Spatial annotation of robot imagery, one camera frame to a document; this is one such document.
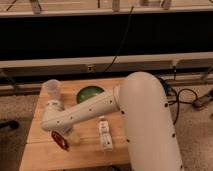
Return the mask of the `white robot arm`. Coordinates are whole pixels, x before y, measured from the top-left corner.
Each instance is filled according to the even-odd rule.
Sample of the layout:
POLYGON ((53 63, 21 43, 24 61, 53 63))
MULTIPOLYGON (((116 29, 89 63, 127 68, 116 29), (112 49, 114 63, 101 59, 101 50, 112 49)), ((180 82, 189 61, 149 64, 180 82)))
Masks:
POLYGON ((134 72, 120 85, 65 110, 60 101, 48 101, 41 128, 63 134, 77 123, 117 111, 133 171, 184 171, 164 88, 147 72, 134 72))

